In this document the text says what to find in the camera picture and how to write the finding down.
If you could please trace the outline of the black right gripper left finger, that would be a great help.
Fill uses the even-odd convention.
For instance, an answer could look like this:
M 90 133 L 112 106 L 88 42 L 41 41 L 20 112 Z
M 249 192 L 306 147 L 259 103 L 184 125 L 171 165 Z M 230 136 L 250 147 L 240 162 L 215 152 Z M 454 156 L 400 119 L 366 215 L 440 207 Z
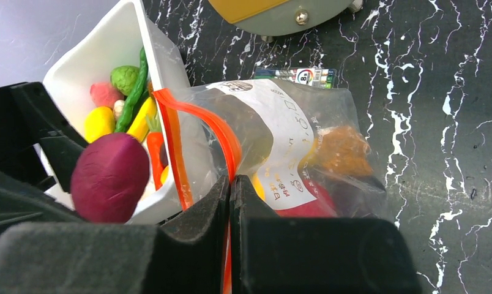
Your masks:
M 229 179 L 162 225 L 22 222 L 0 235 L 0 293 L 221 293 Z

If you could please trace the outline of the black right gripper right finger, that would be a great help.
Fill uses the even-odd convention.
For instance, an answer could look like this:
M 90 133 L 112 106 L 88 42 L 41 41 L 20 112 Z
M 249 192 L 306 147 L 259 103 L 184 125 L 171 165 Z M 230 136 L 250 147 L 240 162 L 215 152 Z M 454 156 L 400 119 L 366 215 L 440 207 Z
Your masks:
M 382 219 L 279 217 L 248 177 L 231 185 L 233 293 L 421 293 L 409 249 Z

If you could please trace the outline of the clear orange-zip bag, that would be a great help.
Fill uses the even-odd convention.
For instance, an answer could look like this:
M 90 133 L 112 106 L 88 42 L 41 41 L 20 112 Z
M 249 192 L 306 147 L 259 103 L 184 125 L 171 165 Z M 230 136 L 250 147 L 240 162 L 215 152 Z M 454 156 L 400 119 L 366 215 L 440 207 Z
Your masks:
M 329 192 L 339 217 L 373 216 L 386 207 L 385 188 L 374 172 L 340 175 L 307 162 L 320 129 L 352 126 L 359 132 L 347 89 L 254 79 L 165 88 L 153 95 L 183 209 L 201 200 L 219 177 L 245 175 L 250 180 L 255 173 L 264 203 L 275 212 L 315 200 L 305 179 Z

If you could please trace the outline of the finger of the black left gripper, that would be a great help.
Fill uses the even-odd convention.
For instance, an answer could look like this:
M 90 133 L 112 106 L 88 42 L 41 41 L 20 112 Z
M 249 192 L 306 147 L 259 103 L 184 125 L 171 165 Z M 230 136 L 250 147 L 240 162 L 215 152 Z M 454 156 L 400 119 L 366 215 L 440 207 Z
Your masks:
M 0 235 L 22 222 L 83 222 L 76 212 L 40 189 L 0 171 Z
M 45 153 L 64 192 L 87 141 L 58 110 L 43 84 L 24 82 L 0 87 L 0 171 L 47 190 L 53 181 L 35 150 Z

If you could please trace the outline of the red fruit toy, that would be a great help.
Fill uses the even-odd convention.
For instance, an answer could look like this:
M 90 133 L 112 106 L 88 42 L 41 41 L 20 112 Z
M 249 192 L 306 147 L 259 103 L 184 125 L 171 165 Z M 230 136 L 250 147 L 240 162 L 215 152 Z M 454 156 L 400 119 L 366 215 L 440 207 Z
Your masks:
M 304 180 L 305 188 L 315 200 L 294 208 L 276 210 L 281 217 L 338 217 L 336 205 L 329 192 L 313 180 Z

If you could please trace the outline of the orange ginger root toy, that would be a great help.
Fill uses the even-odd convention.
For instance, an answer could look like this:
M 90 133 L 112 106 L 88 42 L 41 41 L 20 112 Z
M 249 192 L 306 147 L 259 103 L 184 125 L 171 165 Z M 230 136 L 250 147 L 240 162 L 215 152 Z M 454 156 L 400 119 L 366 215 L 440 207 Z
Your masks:
M 373 169 L 367 160 L 369 153 L 369 144 L 356 128 L 328 127 L 318 131 L 307 162 L 340 175 L 371 176 Z

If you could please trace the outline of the purple sweet potato toy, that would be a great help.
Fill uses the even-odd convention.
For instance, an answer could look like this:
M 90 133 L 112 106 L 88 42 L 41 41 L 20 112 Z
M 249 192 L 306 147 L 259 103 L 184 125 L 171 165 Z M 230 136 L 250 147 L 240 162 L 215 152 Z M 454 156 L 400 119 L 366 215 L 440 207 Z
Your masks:
M 120 132 L 104 135 L 81 153 L 72 173 L 75 211 L 90 222 L 126 223 L 149 177 L 149 156 L 136 138 Z

